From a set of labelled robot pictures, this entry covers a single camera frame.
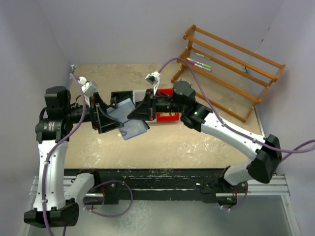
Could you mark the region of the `black card holder wallet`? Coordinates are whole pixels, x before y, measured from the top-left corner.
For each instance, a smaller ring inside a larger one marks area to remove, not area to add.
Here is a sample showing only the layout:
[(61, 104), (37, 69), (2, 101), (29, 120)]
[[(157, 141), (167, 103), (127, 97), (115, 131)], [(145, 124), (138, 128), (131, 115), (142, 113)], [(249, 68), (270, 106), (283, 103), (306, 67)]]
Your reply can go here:
[(127, 116), (135, 109), (135, 104), (130, 98), (126, 98), (117, 104), (116, 108), (107, 108), (109, 116), (117, 119), (123, 124), (119, 128), (120, 134), (124, 140), (128, 140), (144, 134), (148, 131), (149, 126), (145, 121), (130, 119)]

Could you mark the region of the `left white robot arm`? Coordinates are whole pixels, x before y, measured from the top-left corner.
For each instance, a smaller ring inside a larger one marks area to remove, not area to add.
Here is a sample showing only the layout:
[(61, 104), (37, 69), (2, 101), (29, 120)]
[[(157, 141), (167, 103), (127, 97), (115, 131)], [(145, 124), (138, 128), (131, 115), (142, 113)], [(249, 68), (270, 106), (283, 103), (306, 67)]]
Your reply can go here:
[(71, 104), (70, 91), (64, 86), (46, 90), (45, 108), (35, 127), (40, 156), (38, 187), (33, 209), (25, 212), (24, 222), (38, 228), (72, 227), (79, 218), (79, 205), (89, 191), (101, 188), (100, 174), (96, 170), (81, 170), (70, 188), (64, 190), (64, 161), (70, 136), (84, 122), (100, 134), (122, 127), (110, 117), (109, 108), (98, 92), (84, 98), (89, 105)]

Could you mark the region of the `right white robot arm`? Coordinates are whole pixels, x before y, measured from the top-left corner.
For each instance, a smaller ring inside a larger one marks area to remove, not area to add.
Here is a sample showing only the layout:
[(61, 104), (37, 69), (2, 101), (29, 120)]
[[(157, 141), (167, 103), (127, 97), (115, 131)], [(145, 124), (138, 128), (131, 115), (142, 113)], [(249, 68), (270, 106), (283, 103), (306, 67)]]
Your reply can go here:
[(279, 138), (251, 133), (228, 121), (220, 122), (214, 111), (195, 100), (195, 90), (188, 82), (173, 85), (171, 96), (154, 95), (146, 90), (144, 99), (127, 116), (128, 119), (150, 121), (156, 113), (181, 113), (181, 122), (188, 128), (214, 136), (243, 153), (249, 160), (227, 167), (219, 180), (223, 192), (231, 192), (237, 184), (254, 179), (269, 183), (282, 160)]

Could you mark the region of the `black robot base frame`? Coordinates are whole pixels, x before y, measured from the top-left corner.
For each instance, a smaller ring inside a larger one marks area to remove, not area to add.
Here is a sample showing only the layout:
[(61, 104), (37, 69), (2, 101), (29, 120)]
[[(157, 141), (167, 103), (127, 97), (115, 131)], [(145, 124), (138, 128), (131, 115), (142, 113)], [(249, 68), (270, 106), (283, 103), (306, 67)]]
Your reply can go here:
[(66, 169), (53, 186), (46, 177), (46, 199), (60, 194), (66, 204), (82, 202), (86, 193), (100, 196), (105, 205), (120, 200), (202, 201), (236, 206), (237, 196), (247, 194), (249, 184), (231, 185), (223, 179), (226, 169)]

